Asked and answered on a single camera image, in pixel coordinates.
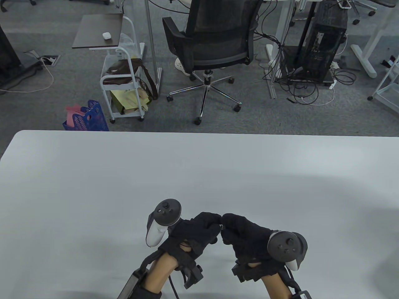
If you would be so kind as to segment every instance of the computer tower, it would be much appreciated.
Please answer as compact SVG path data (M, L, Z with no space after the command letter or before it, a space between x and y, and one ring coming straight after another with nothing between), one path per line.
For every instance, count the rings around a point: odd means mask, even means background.
M320 2L297 67L303 67L305 77L322 83L344 37L348 10L341 9L336 0Z
M21 64L20 59L8 41L0 26L0 73L17 67Z

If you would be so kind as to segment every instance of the desk leg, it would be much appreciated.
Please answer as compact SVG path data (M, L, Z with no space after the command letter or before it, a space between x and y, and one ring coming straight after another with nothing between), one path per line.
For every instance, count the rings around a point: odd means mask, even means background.
M371 78L377 77L377 72L369 62L369 57L373 53L376 45L379 42L379 39L382 36L383 31L386 29L388 24L392 21L393 17L398 14L399 5L395 6L395 8L390 8L387 12L386 16L383 17L383 21L378 24L377 28L374 30L373 34L371 35L367 45L364 47L363 51L360 49L358 45L351 45L352 51L355 53L356 57L359 59L360 63L362 64L363 68L367 72L367 74Z
M295 6L295 0L287 0L283 2L283 7L280 13L280 19L279 19L279 24L277 26L277 31L276 31L276 38L278 39L279 42L283 42L283 39L285 37L285 35L288 32L288 29L290 27L290 21L291 21L291 15L292 15L292 11L294 9ZM274 79L276 77L280 77L281 76L281 71L280 71L280 62L279 59L279 48L277 46L276 43L273 44L267 44L266 45L266 52L267 55L269 57L269 67L273 68L273 72L271 74L269 74L269 79L267 81L267 86L269 88L269 93L270 93L270 97L272 99L276 99L277 95L276 95L276 91L274 88Z
M148 34L150 35L150 45L152 52L152 65L154 67L155 85L157 91L159 92L159 88L161 86L162 68L156 66L154 37L152 36L151 15L150 15L150 8L148 6L148 0L144 0L144 4L146 7L146 14L147 14Z

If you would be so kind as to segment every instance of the forearm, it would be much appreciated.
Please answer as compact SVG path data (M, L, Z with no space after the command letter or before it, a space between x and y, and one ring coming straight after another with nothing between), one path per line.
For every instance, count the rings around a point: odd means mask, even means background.
M169 275L177 266L177 260L169 254L164 253L151 266L142 287L147 291L158 294L162 290Z
M251 268L260 265L260 263L249 263L248 266ZM267 293L269 294L270 299L291 299L292 293L290 289L284 284L281 280L279 274L267 275L262 278L263 283L265 284Z

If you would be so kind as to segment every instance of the chrome chair leg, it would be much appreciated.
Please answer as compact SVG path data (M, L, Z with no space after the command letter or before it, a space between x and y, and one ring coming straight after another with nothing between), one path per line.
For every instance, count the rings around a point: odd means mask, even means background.
M232 78L233 76L228 76L228 77L224 77L224 78L221 78L221 79L217 79L217 80L215 80L215 81L212 81L211 82L211 85L212 84L215 84L216 82L220 82L220 81L223 81L223 80L227 80L227 79L230 79L230 78Z
M355 0L354 3L355 3L356 5L361 6L361 7L364 7L364 8L368 8L368 9L371 9L371 10L374 10L374 11L377 10L376 7L371 6L371 5L368 5L368 4L363 3L363 2L360 2L360 1L357 1L357 0Z
M200 85L197 85L197 86L190 86L190 87L187 87L187 88L175 90L175 91L170 92L169 95L171 96L171 95L173 95L173 94L177 94L177 93L181 93L181 92L185 92L185 91L194 90L194 89L197 89L197 88L202 87L202 86L203 86L203 84L200 84Z
M231 101L233 101L233 102L236 102L238 105L242 105L241 102L239 102L239 101L233 99L231 96L229 96L228 94L225 94L225 93L224 93L223 91L221 91L220 89L218 89L218 88L216 88L216 87L214 87L214 86L211 86L211 88L212 88L214 91L216 91L216 92L220 93L221 95L225 96L225 97L228 98L229 100L231 100Z
M209 92L209 87L210 87L210 85L205 85L204 89L203 89L202 105L201 105L201 110L199 112L199 119L202 118L203 108L205 106L205 100L206 100L206 96L208 95L208 92Z

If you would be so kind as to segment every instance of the plastic bag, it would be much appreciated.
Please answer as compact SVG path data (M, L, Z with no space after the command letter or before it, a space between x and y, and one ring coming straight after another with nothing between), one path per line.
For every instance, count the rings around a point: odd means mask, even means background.
M120 34L119 46L128 51L130 58L140 58L139 45L124 33ZM128 59L124 51L117 51L119 59Z

